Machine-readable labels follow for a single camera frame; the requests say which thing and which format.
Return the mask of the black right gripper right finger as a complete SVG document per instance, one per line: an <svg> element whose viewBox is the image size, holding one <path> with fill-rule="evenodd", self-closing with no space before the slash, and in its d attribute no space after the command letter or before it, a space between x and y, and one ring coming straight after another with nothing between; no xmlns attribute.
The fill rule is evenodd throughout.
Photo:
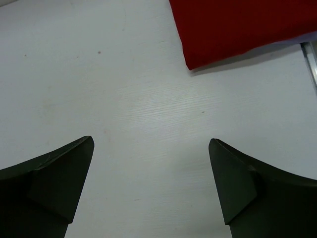
<svg viewBox="0 0 317 238"><path fill-rule="evenodd" d="M224 222L234 238L315 238L317 182L209 143Z"/></svg>

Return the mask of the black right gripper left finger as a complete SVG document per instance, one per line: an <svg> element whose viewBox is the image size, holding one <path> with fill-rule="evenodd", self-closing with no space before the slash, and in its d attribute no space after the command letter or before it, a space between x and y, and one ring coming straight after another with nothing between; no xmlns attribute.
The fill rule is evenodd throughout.
<svg viewBox="0 0 317 238"><path fill-rule="evenodd" d="M91 136L0 171L0 236L63 238L94 151Z"/></svg>

